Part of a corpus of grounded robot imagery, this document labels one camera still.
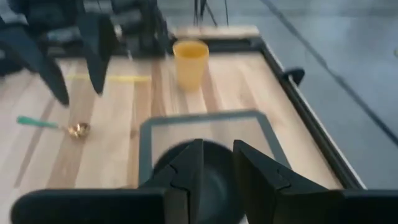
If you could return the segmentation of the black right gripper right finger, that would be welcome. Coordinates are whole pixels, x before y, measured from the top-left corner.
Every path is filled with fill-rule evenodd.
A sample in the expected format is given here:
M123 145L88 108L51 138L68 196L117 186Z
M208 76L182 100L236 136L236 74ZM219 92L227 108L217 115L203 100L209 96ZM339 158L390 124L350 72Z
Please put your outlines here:
M233 144L239 192L249 223L336 223L342 202L328 190L242 140Z

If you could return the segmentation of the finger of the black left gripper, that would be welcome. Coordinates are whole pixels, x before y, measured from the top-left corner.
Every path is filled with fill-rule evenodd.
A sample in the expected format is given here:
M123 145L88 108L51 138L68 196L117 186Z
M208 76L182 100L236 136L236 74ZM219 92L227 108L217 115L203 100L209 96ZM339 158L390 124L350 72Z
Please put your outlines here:
M111 55L118 44L113 23L105 14L87 13L77 17L76 24L83 42L91 84L98 95L103 93Z
M69 95L60 67L23 27L1 29L1 49L18 64L38 73L58 102L63 106L69 105Z

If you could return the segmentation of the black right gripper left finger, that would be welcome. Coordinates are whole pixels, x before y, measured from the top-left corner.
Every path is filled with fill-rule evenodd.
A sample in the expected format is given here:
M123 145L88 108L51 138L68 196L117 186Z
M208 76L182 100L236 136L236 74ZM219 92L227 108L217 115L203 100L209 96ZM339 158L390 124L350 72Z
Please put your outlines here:
M203 140L195 139L140 186L152 192L144 223L197 223L203 180Z

